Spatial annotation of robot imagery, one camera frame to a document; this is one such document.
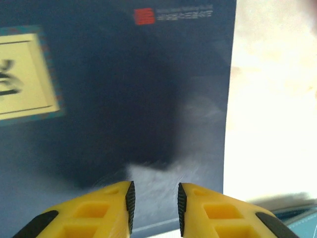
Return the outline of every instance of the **blue border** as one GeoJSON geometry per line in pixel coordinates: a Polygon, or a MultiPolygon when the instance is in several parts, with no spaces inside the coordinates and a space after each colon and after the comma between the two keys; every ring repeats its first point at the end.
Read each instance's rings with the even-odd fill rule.
{"type": "Polygon", "coordinates": [[[50,51],[46,42],[46,37],[44,35],[42,28],[40,26],[17,26],[17,27],[0,28],[0,36],[11,36],[11,35],[21,35],[21,34],[30,34],[30,33],[37,34],[39,38],[42,54],[44,55],[45,63],[47,65],[49,74],[51,76],[53,90],[57,99],[59,111],[0,120],[0,126],[11,125],[11,124],[16,124],[21,122],[28,122],[33,120],[55,118],[55,117],[63,116],[65,114],[64,100],[62,98],[60,86],[56,79],[55,70],[53,68],[52,57],[50,55],[50,51]]]}

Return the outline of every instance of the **red logo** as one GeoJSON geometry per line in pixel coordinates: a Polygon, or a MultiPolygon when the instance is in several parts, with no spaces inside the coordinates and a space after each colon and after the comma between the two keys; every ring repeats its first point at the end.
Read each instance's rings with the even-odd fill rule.
{"type": "Polygon", "coordinates": [[[154,11],[152,8],[134,9],[134,20],[137,25],[155,23],[154,11]]]}

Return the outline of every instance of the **black rubber pad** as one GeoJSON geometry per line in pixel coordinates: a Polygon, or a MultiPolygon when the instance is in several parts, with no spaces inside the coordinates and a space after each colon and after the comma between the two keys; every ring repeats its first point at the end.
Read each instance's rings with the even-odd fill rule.
{"type": "Polygon", "coordinates": [[[263,212],[257,212],[256,216],[276,235],[277,238],[299,238],[278,218],[263,212]]]}
{"type": "Polygon", "coordinates": [[[49,211],[36,216],[23,227],[13,238],[36,238],[58,215],[58,211],[49,211]]]}
{"type": "Polygon", "coordinates": [[[127,211],[129,213],[129,230],[132,234],[133,228],[133,218],[134,218],[134,209],[135,209],[135,187],[134,181],[131,182],[127,194],[125,195],[125,202],[127,206],[127,211]]]}
{"type": "Polygon", "coordinates": [[[179,183],[177,206],[178,206],[179,228],[180,228],[181,237],[184,236],[186,205],[187,205],[187,196],[186,196],[182,183],[179,183]]]}

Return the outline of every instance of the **white surface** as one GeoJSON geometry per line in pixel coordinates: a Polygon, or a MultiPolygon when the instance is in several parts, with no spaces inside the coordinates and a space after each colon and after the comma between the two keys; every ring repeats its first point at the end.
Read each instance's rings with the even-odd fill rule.
{"type": "Polygon", "coordinates": [[[226,195],[254,201],[305,192],[317,198],[314,9],[317,6],[310,0],[237,2],[224,160],[226,195]]]}

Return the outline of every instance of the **yellow gripper jaw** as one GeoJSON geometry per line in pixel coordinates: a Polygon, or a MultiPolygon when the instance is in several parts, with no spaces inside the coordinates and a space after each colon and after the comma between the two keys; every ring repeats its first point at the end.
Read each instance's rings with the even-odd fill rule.
{"type": "Polygon", "coordinates": [[[178,187],[184,238],[298,238],[270,211],[191,183],[178,187]]]}
{"type": "Polygon", "coordinates": [[[123,181],[49,208],[13,238],[128,238],[135,189],[123,181]]]}

